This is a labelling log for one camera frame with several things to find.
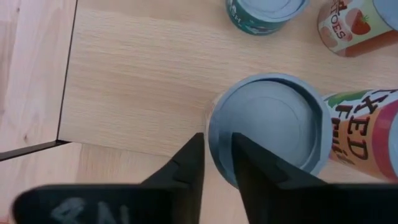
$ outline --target fruit illustration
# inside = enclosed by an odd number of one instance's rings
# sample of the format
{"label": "fruit illustration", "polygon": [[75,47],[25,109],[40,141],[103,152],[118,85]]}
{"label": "fruit illustration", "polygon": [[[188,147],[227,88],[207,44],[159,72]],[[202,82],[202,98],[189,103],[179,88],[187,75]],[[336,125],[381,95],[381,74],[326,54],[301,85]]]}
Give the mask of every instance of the fruit illustration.
{"label": "fruit illustration", "polygon": [[350,10],[346,15],[346,23],[351,28],[352,33],[364,35],[370,32],[371,26],[368,24],[369,17],[364,16],[358,8]]}
{"label": "fruit illustration", "polygon": [[369,90],[338,93],[333,96],[329,96],[325,101],[327,101],[328,105],[333,108],[344,101],[360,100],[368,91]]}
{"label": "fruit illustration", "polygon": [[322,27],[322,29],[320,30],[320,35],[321,35],[321,38],[323,40],[323,43],[327,47],[332,48],[332,47],[336,47],[337,46],[338,42],[337,42],[337,40],[335,40],[333,38],[329,28]]}

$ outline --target red can label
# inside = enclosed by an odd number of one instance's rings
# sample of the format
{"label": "red can label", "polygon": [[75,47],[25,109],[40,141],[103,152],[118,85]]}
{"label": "red can label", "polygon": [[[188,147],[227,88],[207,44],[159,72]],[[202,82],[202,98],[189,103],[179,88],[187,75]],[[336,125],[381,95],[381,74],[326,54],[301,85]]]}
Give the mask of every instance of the red can label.
{"label": "red can label", "polygon": [[355,50],[359,43],[365,42],[362,49],[374,48],[375,41],[380,41],[368,40],[375,37],[384,42],[396,39],[396,32],[383,21],[370,0],[329,0],[320,10],[318,30],[323,43],[342,56],[355,56],[347,49]]}
{"label": "red can label", "polygon": [[398,114],[398,90],[364,90],[325,98],[333,124],[330,159],[369,175],[398,180],[389,135]]}

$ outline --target wooden floor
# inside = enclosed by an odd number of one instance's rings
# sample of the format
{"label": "wooden floor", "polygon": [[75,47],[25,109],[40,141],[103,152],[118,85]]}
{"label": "wooden floor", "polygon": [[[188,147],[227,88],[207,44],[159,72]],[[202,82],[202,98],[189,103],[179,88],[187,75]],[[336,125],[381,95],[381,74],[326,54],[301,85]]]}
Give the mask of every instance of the wooden floor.
{"label": "wooden floor", "polygon": [[75,0],[0,0],[0,153],[57,138]]}

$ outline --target can label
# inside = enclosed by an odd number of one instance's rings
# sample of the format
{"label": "can label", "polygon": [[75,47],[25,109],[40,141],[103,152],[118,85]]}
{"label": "can label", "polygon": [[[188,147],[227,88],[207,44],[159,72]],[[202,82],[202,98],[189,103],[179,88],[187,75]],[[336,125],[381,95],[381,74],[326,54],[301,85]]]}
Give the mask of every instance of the can label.
{"label": "can label", "polygon": [[268,35],[278,31],[285,22],[265,22],[250,15],[238,0],[227,0],[229,17],[241,30],[252,35]]}
{"label": "can label", "polygon": [[398,180],[389,157],[398,89],[339,93],[324,100],[333,126],[330,159],[378,178]]}
{"label": "can label", "polygon": [[348,47],[390,32],[392,28],[383,21],[373,1],[330,0],[320,10],[318,30],[331,51],[346,56]]}

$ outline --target tin can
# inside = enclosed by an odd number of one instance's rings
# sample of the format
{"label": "tin can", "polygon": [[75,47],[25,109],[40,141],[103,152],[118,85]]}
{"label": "tin can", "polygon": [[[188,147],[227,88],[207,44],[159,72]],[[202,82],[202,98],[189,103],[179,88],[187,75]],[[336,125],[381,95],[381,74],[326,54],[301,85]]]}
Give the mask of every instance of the tin can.
{"label": "tin can", "polygon": [[397,0],[329,0],[318,31],[334,53],[355,57],[398,42]]}
{"label": "tin can", "polygon": [[307,5],[308,0],[226,0],[232,22],[252,35],[278,31]]}
{"label": "tin can", "polygon": [[398,89],[325,97],[333,125],[330,159],[371,176],[398,180]]}
{"label": "tin can", "polygon": [[233,133],[244,134],[313,175],[328,160],[332,139],[328,108],[296,77],[268,73],[245,78],[217,96],[205,117],[206,148],[221,175],[235,187]]}

